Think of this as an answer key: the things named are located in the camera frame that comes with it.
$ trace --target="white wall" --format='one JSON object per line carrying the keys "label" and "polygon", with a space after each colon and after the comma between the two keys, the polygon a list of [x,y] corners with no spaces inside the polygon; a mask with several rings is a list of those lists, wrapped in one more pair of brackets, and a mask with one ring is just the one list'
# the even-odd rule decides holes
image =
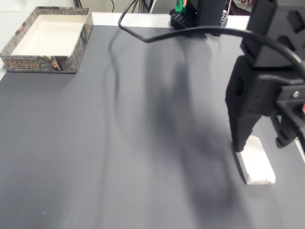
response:
{"label": "white wall", "polygon": [[[93,12],[111,12],[111,0],[80,0],[83,7],[89,7]],[[36,6],[63,6],[74,7],[78,0],[0,0],[0,11],[32,11]],[[131,0],[113,0],[114,12],[122,13]],[[140,4],[140,12],[143,12],[143,4]]]}
{"label": "white wall", "polygon": [[0,0],[0,11],[32,11],[36,6],[75,6],[74,0]]}
{"label": "white wall", "polygon": [[[115,13],[123,13],[131,0],[113,0]],[[134,9],[134,13],[138,12],[139,2]],[[112,12],[113,4],[111,0],[81,0],[83,7],[89,7],[93,12]],[[143,12],[143,5],[140,5],[140,12]]]}

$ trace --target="screw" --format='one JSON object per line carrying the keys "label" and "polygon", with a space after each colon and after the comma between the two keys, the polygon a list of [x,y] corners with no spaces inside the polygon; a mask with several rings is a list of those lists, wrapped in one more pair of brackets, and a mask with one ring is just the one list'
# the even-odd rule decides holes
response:
{"label": "screw", "polygon": [[292,94],[292,97],[293,97],[293,98],[297,98],[297,97],[299,97],[299,95],[300,95],[299,92],[294,92],[294,93]]}

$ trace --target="cardboard box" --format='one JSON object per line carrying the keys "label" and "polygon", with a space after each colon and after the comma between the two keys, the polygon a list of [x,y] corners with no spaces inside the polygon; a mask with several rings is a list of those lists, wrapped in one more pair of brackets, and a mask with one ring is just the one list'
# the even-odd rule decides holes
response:
{"label": "cardboard box", "polygon": [[90,8],[37,7],[0,57],[10,72],[76,73],[92,27]]}

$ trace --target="black cable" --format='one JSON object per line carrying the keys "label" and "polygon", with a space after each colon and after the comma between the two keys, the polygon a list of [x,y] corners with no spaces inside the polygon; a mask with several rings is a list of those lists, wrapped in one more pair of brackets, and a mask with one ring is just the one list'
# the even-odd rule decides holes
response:
{"label": "black cable", "polygon": [[147,6],[146,0],[142,0],[142,2],[144,3],[144,6],[145,6],[146,10],[147,10],[147,11],[150,11],[151,8],[152,8],[152,6],[153,6],[153,0],[150,0],[149,6]]}
{"label": "black cable", "polygon": [[113,9],[112,9],[112,13],[113,13],[113,11],[114,11],[114,3],[113,3],[113,0],[111,0],[112,1],[112,4],[113,4]]}
{"label": "black cable", "polygon": [[183,35],[190,35],[190,34],[196,34],[196,33],[210,33],[210,34],[226,34],[226,35],[232,35],[236,37],[243,37],[243,38],[248,38],[254,41],[257,41],[259,43],[262,43],[269,48],[277,51],[281,55],[283,55],[287,60],[289,60],[294,68],[300,73],[301,77],[305,80],[305,68],[302,65],[302,60],[290,49],[288,49],[286,46],[278,43],[274,39],[271,39],[269,37],[264,37],[260,34],[257,34],[253,31],[249,30],[236,30],[236,29],[228,29],[228,28],[222,28],[220,26],[200,26],[200,27],[193,27],[193,28],[187,28],[183,30],[177,30],[177,31],[172,31],[166,34],[162,34],[159,36],[151,37],[151,38],[144,38],[141,35],[136,34],[135,32],[131,31],[130,29],[123,27],[121,25],[121,22],[131,7],[131,5],[135,2],[136,0],[132,0],[131,3],[127,6],[127,8],[124,10],[123,14],[121,15],[118,25],[119,27],[128,32],[130,35],[134,36],[135,38],[138,38],[139,40],[145,42],[145,43],[152,43],[152,42],[157,42],[165,39],[169,39],[172,37],[178,37],[178,36],[183,36]]}
{"label": "black cable", "polygon": [[133,10],[132,10],[132,13],[134,12],[134,9],[135,9],[135,7],[136,7],[137,4],[138,4],[138,1],[139,1],[139,0],[137,0],[137,2],[136,2],[135,5],[134,5]]}

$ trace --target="gray mat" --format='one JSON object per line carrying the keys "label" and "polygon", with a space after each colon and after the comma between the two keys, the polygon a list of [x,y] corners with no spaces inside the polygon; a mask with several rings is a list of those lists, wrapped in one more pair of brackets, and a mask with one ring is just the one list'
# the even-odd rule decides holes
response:
{"label": "gray mat", "polygon": [[93,27],[77,74],[0,81],[0,228],[303,229],[295,144],[277,149],[263,118],[276,184],[245,185],[235,163],[224,96],[241,40],[117,30]]}

